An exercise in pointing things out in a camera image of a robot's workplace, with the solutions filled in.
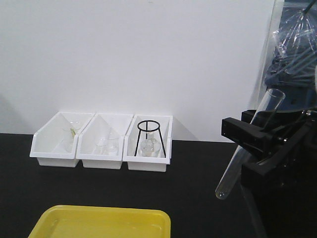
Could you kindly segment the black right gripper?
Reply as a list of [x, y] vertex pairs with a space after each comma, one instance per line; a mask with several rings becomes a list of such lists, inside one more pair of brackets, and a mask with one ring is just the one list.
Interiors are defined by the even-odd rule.
[[254, 156], [241, 186], [263, 238], [317, 236], [317, 110], [278, 112], [276, 119], [222, 120], [221, 134]]

